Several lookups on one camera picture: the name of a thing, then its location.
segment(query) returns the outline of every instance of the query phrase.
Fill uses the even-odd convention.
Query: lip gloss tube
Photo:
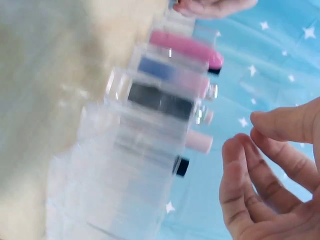
[[[179,27],[178,22],[163,20],[161,23],[154,24],[148,42],[152,45],[171,48],[190,58],[208,62],[208,72],[218,75],[224,63],[223,56],[207,43],[203,37],[198,39],[193,37],[194,32],[200,36],[208,35],[208,33],[201,33],[201,27],[196,26],[191,29],[188,26]]]
[[[178,128],[185,126],[188,148],[203,153],[210,150],[213,138],[191,130],[190,126],[192,122],[210,122],[213,112],[208,111],[185,89],[137,72],[115,68],[105,93],[106,102],[115,101],[133,109],[138,108],[140,117],[154,124],[161,125],[162,119],[170,118]]]
[[[218,96],[218,85],[210,83],[203,66],[203,62],[188,61],[170,49],[140,44],[134,48],[128,68],[182,87],[196,98],[212,101]]]

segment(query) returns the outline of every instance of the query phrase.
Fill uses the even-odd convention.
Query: pink cap
[[[211,149],[212,143],[212,136],[208,136],[190,129],[186,136],[185,146],[189,149],[207,154]]]
[[[214,119],[214,112],[208,110],[208,112],[206,113],[205,118],[204,118],[204,123],[207,125],[210,125],[212,122],[212,119]]]

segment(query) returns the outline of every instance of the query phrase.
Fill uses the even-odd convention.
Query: bottle cap
[[[208,136],[190,129],[186,136],[185,146],[189,149],[207,154],[211,149],[212,143],[212,136]]]
[[[178,166],[178,169],[176,171],[176,175],[180,177],[184,177],[187,173],[188,167],[189,167],[189,159],[178,156],[180,158],[180,164]]]

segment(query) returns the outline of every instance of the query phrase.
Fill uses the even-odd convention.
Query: plastic container
[[[195,26],[194,22],[168,17],[154,21],[148,42],[172,49],[189,58],[208,62],[208,72],[218,75],[224,58],[214,49],[217,36],[215,30]]]
[[[210,124],[213,112],[185,89],[135,71],[114,68],[108,79],[104,101],[106,104],[117,102],[122,111],[138,111],[137,118],[155,126],[163,126],[164,123],[168,126],[170,121],[173,127],[167,128],[166,134],[187,129],[186,147],[203,153],[211,149],[213,138],[190,127],[194,123]]]
[[[140,43],[134,47],[128,68],[143,72],[191,92],[195,98],[212,100],[218,86],[210,84],[205,62],[181,55],[172,49]]]
[[[165,213],[187,131],[169,118],[143,121],[130,106],[104,107],[120,122],[71,151],[63,206],[69,224],[63,239],[79,236],[79,221],[88,227],[84,235],[93,228],[110,239],[151,240]],[[168,135],[169,129],[175,130]]]
[[[208,112],[192,91],[121,68],[112,70],[104,99],[139,108],[141,116],[156,122],[161,122],[165,116],[197,124],[206,121]]]

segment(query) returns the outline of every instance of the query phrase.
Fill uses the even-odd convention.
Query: blue fabric
[[[268,29],[260,24],[265,21]],[[319,0],[260,0],[251,10],[197,24],[220,31],[216,48],[225,58],[220,76],[212,76],[219,97],[207,103],[215,113],[213,123],[195,128],[212,135],[214,144],[208,155],[186,151],[190,165],[185,178],[175,179],[169,198],[175,210],[165,216],[158,240],[231,239],[219,204],[224,141],[250,132],[254,110],[301,105],[320,96]],[[316,38],[305,39],[304,29],[312,28]],[[293,145],[313,159],[311,145]],[[303,201],[311,198],[268,162],[290,191]]]

